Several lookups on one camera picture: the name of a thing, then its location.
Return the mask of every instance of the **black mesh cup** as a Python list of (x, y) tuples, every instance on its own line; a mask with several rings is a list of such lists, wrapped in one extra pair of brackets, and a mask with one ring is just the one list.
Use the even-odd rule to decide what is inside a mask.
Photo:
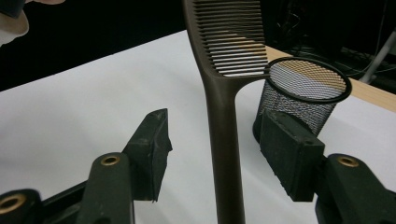
[(318, 136), (336, 104), (352, 90), (350, 80), (326, 63), (288, 57), (273, 60), (269, 65), (270, 77), (265, 81), (253, 124), (258, 142), (265, 110), (291, 114)]

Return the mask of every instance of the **mesh pencil cup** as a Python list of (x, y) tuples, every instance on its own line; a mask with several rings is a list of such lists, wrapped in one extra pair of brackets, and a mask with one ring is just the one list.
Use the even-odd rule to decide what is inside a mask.
[(265, 110), (291, 114), (318, 136), (336, 104), (352, 91), (350, 80), (326, 63), (287, 57), (273, 60), (269, 65), (270, 77), (265, 81), (253, 124), (258, 142)]

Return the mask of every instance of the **screw hole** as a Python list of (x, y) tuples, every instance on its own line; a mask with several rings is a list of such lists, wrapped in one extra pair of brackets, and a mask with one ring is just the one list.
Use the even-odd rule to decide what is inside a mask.
[(357, 167), (359, 166), (359, 163), (350, 157), (338, 157), (338, 162), (340, 162), (341, 164), (345, 165), (345, 166), (349, 166), (349, 167)]
[(120, 161), (120, 157), (117, 156), (108, 156), (102, 159), (102, 165), (114, 165)]
[(5, 214), (19, 208), (26, 201), (23, 194), (14, 194), (0, 201), (0, 215)]

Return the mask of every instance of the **comb teeth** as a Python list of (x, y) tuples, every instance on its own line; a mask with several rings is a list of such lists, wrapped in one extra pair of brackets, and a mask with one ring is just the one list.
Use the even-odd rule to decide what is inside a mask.
[(193, 0), (201, 40), (213, 69), (226, 77), (268, 72), (257, 0)]

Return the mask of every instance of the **white tabletop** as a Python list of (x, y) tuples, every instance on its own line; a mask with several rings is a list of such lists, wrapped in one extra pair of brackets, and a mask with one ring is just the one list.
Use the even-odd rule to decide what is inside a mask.
[[(253, 137), (262, 85), (236, 98), (247, 224), (317, 223), (315, 203), (291, 201)], [(136, 221), (216, 223), (205, 94), (185, 31), (0, 92), (0, 194), (31, 188), (46, 199), (86, 180), (94, 159), (122, 151), (161, 108), (174, 150), (159, 202), (136, 202)], [(396, 190), (395, 133), (395, 113), (351, 96), (319, 139), (326, 155), (355, 156)]]

